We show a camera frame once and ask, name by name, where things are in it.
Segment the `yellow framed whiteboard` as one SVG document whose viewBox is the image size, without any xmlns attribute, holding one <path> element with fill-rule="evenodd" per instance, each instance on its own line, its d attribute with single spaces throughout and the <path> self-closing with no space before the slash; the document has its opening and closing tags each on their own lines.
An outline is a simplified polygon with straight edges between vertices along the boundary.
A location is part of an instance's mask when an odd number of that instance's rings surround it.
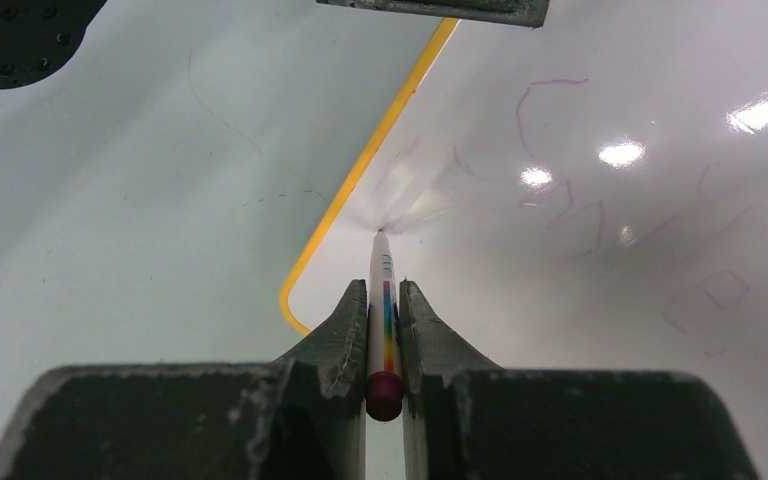
<svg viewBox="0 0 768 480">
<path fill-rule="evenodd" d="M 768 479 L 768 1 L 554 1 L 442 21 L 280 294 L 368 272 L 491 359 L 692 372 Z"/>
</svg>

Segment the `white marker pen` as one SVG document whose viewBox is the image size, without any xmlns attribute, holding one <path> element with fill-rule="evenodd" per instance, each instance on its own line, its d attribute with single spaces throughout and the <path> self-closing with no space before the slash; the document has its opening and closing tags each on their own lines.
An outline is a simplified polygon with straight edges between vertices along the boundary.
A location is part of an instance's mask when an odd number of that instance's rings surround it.
<svg viewBox="0 0 768 480">
<path fill-rule="evenodd" d="M 389 422 L 402 412 L 405 383 L 401 373 L 398 282 L 389 239 L 383 231 L 373 237 L 366 286 L 366 411 L 376 421 Z"/>
</svg>

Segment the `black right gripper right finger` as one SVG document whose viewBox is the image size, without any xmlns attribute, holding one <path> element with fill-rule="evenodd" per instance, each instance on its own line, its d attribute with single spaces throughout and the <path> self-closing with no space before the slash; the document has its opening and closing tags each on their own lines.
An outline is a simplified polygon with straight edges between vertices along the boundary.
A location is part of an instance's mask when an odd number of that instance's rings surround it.
<svg viewBox="0 0 768 480">
<path fill-rule="evenodd" d="M 681 371 L 506 369 L 400 285 L 410 479 L 755 479 L 733 419 Z"/>
</svg>

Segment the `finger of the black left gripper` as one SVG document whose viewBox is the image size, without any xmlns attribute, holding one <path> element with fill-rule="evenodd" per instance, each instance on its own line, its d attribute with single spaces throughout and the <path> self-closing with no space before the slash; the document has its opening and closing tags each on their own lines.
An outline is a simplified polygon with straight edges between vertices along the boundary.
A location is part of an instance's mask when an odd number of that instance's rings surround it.
<svg viewBox="0 0 768 480">
<path fill-rule="evenodd" d="M 549 0 L 317 0 L 319 4 L 363 10 L 455 18 L 540 28 Z"/>
</svg>

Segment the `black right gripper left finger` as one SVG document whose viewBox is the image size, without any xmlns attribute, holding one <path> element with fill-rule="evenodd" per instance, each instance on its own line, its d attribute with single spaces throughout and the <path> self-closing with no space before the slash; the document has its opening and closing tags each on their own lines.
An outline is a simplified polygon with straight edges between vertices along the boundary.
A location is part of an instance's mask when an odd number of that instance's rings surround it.
<svg viewBox="0 0 768 480">
<path fill-rule="evenodd" d="M 367 288 L 264 363 L 71 365 L 0 438 L 0 479 L 361 479 Z"/>
</svg>

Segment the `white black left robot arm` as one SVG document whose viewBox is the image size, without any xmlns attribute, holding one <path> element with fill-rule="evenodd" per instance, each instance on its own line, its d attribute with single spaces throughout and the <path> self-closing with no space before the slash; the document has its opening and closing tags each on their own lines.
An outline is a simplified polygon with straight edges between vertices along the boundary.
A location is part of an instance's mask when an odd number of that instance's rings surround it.
<svg viewBox="0 0 768 480">
<path fill-rule="evenodd" d="M 353 0 L 332 6 L 540 28 L 549 0 Z M 0 90 L 37 83 L 76 53 L 105 0 L 1 0 Z"/>
</svg>

